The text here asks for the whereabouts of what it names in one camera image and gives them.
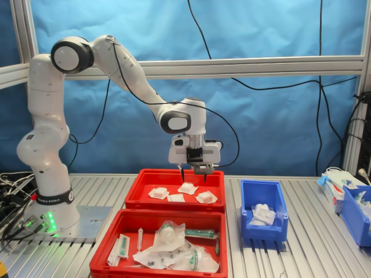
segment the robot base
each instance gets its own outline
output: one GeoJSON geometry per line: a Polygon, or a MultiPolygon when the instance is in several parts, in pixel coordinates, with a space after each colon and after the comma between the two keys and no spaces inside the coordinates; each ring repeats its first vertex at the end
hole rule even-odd
{"type": "Polygon", "coordinates": [[[30,236],[27,239],[94,243],[102,233],[103,227],[111,214],[112,207],[76,206],[76,208],[80,214],[80,219],[75,225],[63,231],[57,231],[53,235],[40,231],[35,236],[30,236]]]}

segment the blue backdrop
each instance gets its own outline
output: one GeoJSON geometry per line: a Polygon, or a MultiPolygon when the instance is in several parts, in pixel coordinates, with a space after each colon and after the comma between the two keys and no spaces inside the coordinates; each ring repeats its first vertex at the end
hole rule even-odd
{"type": "MultiPolygon", "coordinates": [[[[192,9],[213,58],[307,56],[319,51],[319,0],[305,1],[191,1],[192,9]]],[[[323,55],[360,54],[366,1],[328,0],[323,4],[323,55]]],[[[138,60],[207,58],[207,52],[186,0],[32,1],[40,53],[70,35],[88,40],[115,35],[138,60]]],[[[12,29],[11,18],[0,24],[12,29]]],[[[324,76],[323,84],[351,76],[324,76]]],[[[242,78],[253,87],[285,86],[317,76],[242,78]]],[[[315,124],[318,85],[308,83],[281,90],[256,92],[231,79],[151,80],[166,100],[202,98],[235,127],[241,153],[226,174],[314,175],[319,148],[315,124]]],[[[339,134],[352,109],[355,80],[326,87],[332,123],[339,134]]],[[[66,81],[67,124],[79,141],[99,123],[107,81],[66,81]]],[[[24,85],[0,91],[0,169],[27,169],[16,156],[16,145],[32,129],[24,85]]],[[[208,113],[207,137],[222,140],[222,162],[233,160],[237,145],[232,131],[208,113]]],[[[323,103],[320,113],[324,170],[340,149],[323,103]]],[[[111,84],[106,115],[96,137],[80,145],[71,171],[137,173],[168,163],[171,135],[155,123],[151,111],[128,92],[111,84]]],[[[69,164],[75,145],[60,151],[69,164]]]]}

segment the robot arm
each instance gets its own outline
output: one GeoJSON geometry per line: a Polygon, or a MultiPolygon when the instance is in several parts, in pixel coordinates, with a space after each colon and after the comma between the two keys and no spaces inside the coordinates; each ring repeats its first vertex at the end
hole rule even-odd
{"type": "Polygon", "coordinates": [[[214,164],[220,162],[221,143],[205,141],[206,110],[200,108],[205,103],[194,98],[167,103],[148,84],[137,60],[113,36],[104,35],[93,42],[80,37],[62,39],[53,46],[51,59],[65,74],[75,74],[92,65],[100,68],[119,87],[146,103],[163,131],[182,133],[172,139],[171,163],[188,163],[195,174],[213,173],[214,164]]]}
{"type": "Polygon", "coordinates": [[[203,101],[164,101],[148,84],[136,59],[112,36],[101,36],[93,42],[79,37],[62,39],[53,46],[51,55],[39,54],[30,62],[28,110],[35,125],[17,147],[18,157],[31,166],[38,185],[36,202],[26,208],[24,219],[36,217],[45,226],[38,233],[44,235],[78,227],[80,215],[73,202],[68,170],[59,158],[59,150],[70,133],[64,118],[63,85],[66,74],[76,74],[93,65],[145,102],[162,130],[180,133],[172,138],[171,163],[188,163],[195,174],[206,176],[220,161],[221,143],[205,140],[206,111],[200,108],[205,107],[203,101]]]}

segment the plastic bin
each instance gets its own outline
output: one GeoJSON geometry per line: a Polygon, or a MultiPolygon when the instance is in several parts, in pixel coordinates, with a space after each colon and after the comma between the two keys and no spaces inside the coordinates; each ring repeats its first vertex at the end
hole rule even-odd
{"type": "Polygon", "coordinates": [[[371,201],[371,186],[359,185],[358,189],[349,190],[344,188],[343,211],[341,217],[352,234],[352,237],[359,246],[371,246],[371,233],[369,232],[370,221],[363,214],[354,200],[354,197],[359,193],[366,191],[363,199],[371,201]]]}
{"type": "Polygon", "coordinates": [[[167,198],[164,200],[154,199],[148,193],[157,187],[167,188],[170,195],[180,194],[177,191],[183,183],[180,171],[143,169],[139,172],[125,199],[125,206],[127,209],[224,212],[224,173],[222,171],[214,171],[212,175],[207,176],[206,182],[204,182],[203,175],[195,175],[192,170],[185,170],[184,181],[198,186],[194,195],[183,193],[185,203],[169,202],[167,198]],[[196,196],[205,191],[210,191],[218,198],[216,203],[201,204],[196,200],[196,196]]]}
{"type": "Polygon", "coordinates": [[[241,235],[243,239],[261,239],[285,242],[289,216],[278,181],[241,180],[241,235]],[[249,225],[253,218],[252,206],[267,204],[276,212],[273,226],[249,225]]]}
{"type": "Polygon", "coordinates": [[[111,226],[90,262],[90,273],[92,278],[227,278],[228,261],[225,215],[222,213],[205,212],[120,210],[117,212],[111,226]],[[187,237],[187,240],[192,244],[204,246],[213,259],[220,264],[217,273],[130,267],[139,265],[138,262],[133,260],[133,254],[137,253],[138,229],[143,228],[142,250],[145,250],[153,245],[155,231],[158,230],[166,220],[172,220],[178,225],[185,223],[185,227],[189,229],[214,229],[216,232],[220,232],[219,256],[215,253],[216,240],[187,237]],[[107,258],[120,233],[130,237],[129,258],[121,259],[118,266],[108,266],[107,258]]]}

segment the blue plastic bin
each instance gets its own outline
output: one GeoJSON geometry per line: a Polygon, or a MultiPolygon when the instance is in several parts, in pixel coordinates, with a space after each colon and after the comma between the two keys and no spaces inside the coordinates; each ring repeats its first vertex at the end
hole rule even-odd
{"type": "Polygon", "coordinates": [[[354,200],[354,197],[363,191],[366,191],[363,199],[371,201],[371,186],[359,185],[358,189],[352,190],[344,186],[345,194],[341,217],[358,246],[371,246],[370,221],[354,200]]]}
{"type": "Polygon", "coordinates": [[[243,239],[261,239],[285,242],[289,216],[278,181],[241,180],[241,235],[243,239]],[[249,225],[253,218],[251,207],[267,204],[276,212],[273,226],[249,225]]]}

